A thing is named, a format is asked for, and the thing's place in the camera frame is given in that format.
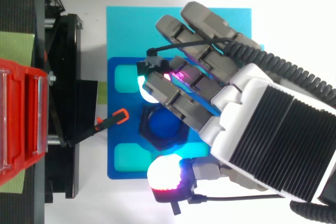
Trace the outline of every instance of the metal rod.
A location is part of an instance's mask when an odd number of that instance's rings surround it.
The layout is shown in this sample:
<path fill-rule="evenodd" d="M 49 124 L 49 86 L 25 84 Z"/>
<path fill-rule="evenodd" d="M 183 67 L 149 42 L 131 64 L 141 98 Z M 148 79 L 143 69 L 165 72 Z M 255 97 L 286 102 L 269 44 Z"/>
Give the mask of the metal rod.
<path fill-rule="evenodd" d="M 48 145 L 60 145 L 58 135 L 48 135 Z"/>
<path fill-rule="evenodd" d="M 55 23 L 55 19 L 54 18 L 46 18 L 44 20 L 44 28 L 46 29 L 52 29 Z"/>

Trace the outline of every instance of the orange clip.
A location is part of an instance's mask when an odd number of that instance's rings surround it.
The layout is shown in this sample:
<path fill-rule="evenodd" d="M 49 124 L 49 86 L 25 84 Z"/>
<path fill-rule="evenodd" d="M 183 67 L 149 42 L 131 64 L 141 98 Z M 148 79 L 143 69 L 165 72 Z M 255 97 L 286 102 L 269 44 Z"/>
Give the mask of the orange clip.
<path fill-rule="evenodd" d="M 100 117 L 98 117 L 97 118 L 97 124 L 100 124 L 100 123 L 102 123 L 104 120 L 102 119 L 102 118 L 100 118 Z"/>
<path fill-rule="evenodd" d="M 120 120 L 117 124 L 122 124 L 123 122 L 126 122 L 126 121 L 130 118 L 130 115 L 129 115 L 129 113 L 128 113 L 128 111 L 127 111 L 126 109 L 120 109 L 120 110 L 118 110 L 118 111 L 115 111 L 115 112 L 112 114 L 112 116 L 117 115 L 117 114 L 119 114 L 119 113 L 121 113 L 121 112 L 123 112 L 123 113 L 125 114 L 126 117 L 125 117 L 123 120 Z"/>

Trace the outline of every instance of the green paper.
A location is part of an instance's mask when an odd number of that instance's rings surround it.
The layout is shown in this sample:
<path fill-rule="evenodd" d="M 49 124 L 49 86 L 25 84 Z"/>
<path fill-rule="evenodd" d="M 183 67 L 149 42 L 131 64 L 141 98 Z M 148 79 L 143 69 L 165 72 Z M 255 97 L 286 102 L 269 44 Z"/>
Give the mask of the green paper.
<path fill-rule="evenodd" d="M 25 170 L 22 170 L 13 179 L 0 186 L 0 193 L 21 194 L 24 181 Z"/>
<path fill-rule="evenodd" d="M 30 66 L 34 34 L 0 31 L 0 58 Z"/>
<path fill-rule="evenodd" d="M 107 81 L 98 82 L 97 104 L 107 104 Z"/>

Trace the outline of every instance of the white table surface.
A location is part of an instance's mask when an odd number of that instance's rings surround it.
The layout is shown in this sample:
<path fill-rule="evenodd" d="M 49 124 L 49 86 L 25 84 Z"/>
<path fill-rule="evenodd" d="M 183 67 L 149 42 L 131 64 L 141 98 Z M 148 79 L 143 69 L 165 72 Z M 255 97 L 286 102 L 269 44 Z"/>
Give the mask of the white table surface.
<path fill-rule="evenodd" d="M 335 0 L 62 0 L 67 13 L 78 14 L 84 21 L 82 79 L 107 80 L 106 6 L 183 6 L 189 1 L 209 7 L 252 8 L 255 41 L 264 44 L 267 51 L 336 85 Z M 97 106 L 97 116 L 107 116 L 106 105 Z M 46 224 L 308 222 L 293 214 L 285 199 L 200 205 L 183 202 L 182 214 L 175 217 L 169 204 L 154 200 L 145 179 L 107 177 L 106 132 L 81 143 L 79 179 L 80 189 L 75 199 L 54 194 L 54 203 L 45 207 Z M 216 197 L 259 193 L 241 188 L 227 178 L 198 185 L 197 193 Z"/>

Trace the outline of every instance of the black heat sink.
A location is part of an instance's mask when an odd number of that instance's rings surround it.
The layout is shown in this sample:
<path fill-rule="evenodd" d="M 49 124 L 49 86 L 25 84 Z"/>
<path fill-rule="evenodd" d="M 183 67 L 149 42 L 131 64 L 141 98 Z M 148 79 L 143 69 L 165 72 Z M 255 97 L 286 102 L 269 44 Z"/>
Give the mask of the black heat sink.
<path fill-rule="evenodd" d="M 336 116 L 268 87 L 230 163 L 311 201 L 336 150 Z"/>

